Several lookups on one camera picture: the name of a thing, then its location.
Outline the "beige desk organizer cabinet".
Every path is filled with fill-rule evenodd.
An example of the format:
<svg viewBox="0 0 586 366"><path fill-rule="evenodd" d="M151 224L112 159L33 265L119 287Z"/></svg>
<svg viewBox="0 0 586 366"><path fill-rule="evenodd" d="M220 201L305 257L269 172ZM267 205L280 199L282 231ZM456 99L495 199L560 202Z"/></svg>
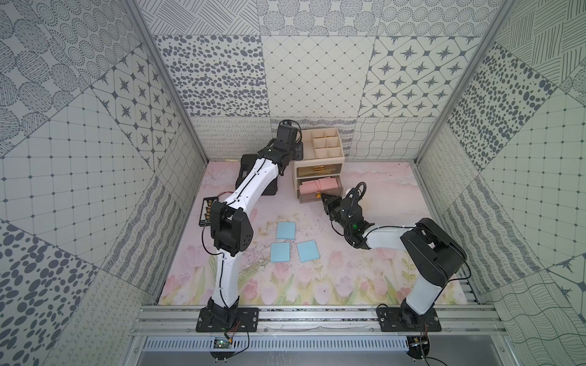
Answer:
<svg viewBox="0 0 586 366"><path fill-rule="evenodd" d="M293 161L294 168L345 163L342 140L337 128L303 130L302 143L304 158Z"/></svg>

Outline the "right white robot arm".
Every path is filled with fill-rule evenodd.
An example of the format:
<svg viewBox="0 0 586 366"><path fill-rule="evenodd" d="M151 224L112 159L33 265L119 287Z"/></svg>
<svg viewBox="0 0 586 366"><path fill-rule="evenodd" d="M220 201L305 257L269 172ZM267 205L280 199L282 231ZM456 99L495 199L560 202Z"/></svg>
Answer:
<svg viewBox="0 0 586 366"><path fill-rule="evenodd" d="M396 249L406 251L419 272L411 292L401 302L398 321L406 329L423 326L433 318L433 306L453 276L467 265L467 254L450 235L430 218L413 227L382 225L366 221L355 187L346 194L322 194L326 215L340 226L340 236L354 249Z"/></svg>

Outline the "grey transparent drawer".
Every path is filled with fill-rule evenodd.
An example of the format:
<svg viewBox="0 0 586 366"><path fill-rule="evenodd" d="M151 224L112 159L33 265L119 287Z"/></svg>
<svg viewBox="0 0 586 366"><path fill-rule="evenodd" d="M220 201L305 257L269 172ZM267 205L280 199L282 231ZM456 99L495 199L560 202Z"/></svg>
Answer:
<svg viewBox="0 0 586 366"><path fill-rule="evenodd" d="M299 178L340 175L342 164L328 164L322 166L302 166L297 167L296 173Z"/></svg>

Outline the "pink sticky note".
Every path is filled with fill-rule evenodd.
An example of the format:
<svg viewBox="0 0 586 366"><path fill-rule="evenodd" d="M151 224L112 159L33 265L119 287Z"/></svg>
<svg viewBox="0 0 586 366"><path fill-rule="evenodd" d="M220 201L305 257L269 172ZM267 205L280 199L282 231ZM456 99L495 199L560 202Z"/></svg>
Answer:
<svg viewBox="0 0 586 366"><path fill-rule="evenodd" d="M336 177L326 177L318 180L320 190L327 191L338 189L340 187Z"/></svg>
<svg viewBox="0 0 586 366"><path fill-rule="evenodd" d="M299 185L299 192L301 195L309 195L320 192L319 179L303 181Z"/></svg>

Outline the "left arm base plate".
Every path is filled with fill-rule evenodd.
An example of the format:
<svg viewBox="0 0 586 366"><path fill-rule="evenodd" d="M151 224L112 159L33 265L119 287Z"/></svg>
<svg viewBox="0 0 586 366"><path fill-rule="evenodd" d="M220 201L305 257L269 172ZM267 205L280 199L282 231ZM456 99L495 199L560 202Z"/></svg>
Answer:
<svg viewBox="0 0 586 366"><path fill-rule="evenodd" d="M220 306L206 306L200 310L196 332L256 332L259 308L238 307L227 310Z"/></svg>

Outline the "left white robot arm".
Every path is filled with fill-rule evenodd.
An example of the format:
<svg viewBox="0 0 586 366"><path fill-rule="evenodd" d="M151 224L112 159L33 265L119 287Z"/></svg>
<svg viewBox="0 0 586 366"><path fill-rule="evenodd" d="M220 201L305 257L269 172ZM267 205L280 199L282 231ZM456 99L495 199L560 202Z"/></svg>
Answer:
<svg viewBox="0 0 586 366"><path fill-rule="evenodd" d="M284 175L292 161L303 159L303 143L274 143L261 149L246 178L225 201L215 201L210 230L216 249L218 270L214 293L208 302L221 317L236 314L239 294L240 259L253 241L250 215L270 183Z"/></svg>

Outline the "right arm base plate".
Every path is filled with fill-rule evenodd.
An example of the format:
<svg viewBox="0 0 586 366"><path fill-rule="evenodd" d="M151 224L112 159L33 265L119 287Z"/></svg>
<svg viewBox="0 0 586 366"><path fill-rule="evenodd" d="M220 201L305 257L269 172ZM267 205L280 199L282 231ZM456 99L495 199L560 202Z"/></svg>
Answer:
<svg viewBox="0 0 586 366"><path fill-rule="evenodd" d="M382 332L441 332L442 326L432 307L419 315L408 307L387 307L380 304L375 309Z"/></svg>

